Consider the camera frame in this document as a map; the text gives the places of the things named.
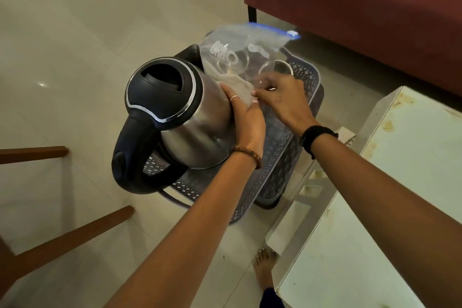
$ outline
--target black metal leg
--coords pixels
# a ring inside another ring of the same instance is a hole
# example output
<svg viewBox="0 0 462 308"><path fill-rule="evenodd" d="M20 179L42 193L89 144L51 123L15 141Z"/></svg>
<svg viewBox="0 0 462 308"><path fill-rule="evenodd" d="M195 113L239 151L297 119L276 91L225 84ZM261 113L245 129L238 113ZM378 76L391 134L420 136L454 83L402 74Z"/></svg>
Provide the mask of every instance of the black metal leg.
<svg viewBox="0 0 462 308"><path fill-rule="evenodd" d="M257 9L247 5L247 11L249 13L249 22L257 22Z"/></svg>

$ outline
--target black kettle lid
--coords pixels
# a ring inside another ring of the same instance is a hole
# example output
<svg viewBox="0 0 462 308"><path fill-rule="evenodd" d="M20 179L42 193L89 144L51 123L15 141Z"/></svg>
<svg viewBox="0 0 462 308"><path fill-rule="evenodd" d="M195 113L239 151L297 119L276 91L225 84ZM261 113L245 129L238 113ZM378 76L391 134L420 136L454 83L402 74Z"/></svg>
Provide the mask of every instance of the black kettle lid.
<svg viewBox="0 0 462 308"><path fill-rule="evenodd" d="M160 130L181 125L202 98L197 68L180 58L157 58L135 71L125 90L127 109L148 113Z"/></svg>

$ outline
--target electric kettle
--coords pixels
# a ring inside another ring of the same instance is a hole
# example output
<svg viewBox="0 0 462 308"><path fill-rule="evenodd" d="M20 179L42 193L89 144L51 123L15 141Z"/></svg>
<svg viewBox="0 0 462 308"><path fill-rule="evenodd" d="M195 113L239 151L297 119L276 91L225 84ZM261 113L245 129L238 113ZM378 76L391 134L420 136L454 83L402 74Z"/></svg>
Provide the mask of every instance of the electric kettle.
<svg viewBox="0 0 462 308"><path fill-rule="evenodd" d="M154 193L176 182L188 168L205 169L228 158L235 143L231 105L207 76L199 47L148 61L125 89L128 118L112 157L112 174L123 189ZM147 175L152 153L169 163Z"/></svg>

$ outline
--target red fabric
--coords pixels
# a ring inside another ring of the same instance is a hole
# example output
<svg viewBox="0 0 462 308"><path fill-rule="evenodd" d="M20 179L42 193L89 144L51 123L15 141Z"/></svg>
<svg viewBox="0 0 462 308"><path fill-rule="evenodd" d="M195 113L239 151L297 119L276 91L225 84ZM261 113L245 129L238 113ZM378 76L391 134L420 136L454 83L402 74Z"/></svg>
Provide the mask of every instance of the red fabric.
<svg viewBox="0 0 462 308"><path fill-rule="evenodd" d="M462 95L462 0L244 0Z"/></svg>

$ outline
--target person's right hand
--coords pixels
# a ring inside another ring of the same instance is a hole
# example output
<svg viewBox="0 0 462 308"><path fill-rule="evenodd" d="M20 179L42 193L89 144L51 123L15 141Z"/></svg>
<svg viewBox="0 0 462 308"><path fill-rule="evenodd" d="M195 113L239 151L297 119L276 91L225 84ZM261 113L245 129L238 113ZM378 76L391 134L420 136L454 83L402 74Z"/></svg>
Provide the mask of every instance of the person's right hand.
<svg viewBox="0 0 462 308"><path fill-rule="evenodd" d="M306 101L303 81L276 72L262 73L262 76L262 81L276 89L256 89L252 95L269 105L290 130L301 136L312 125L319 125Z"/></svg>

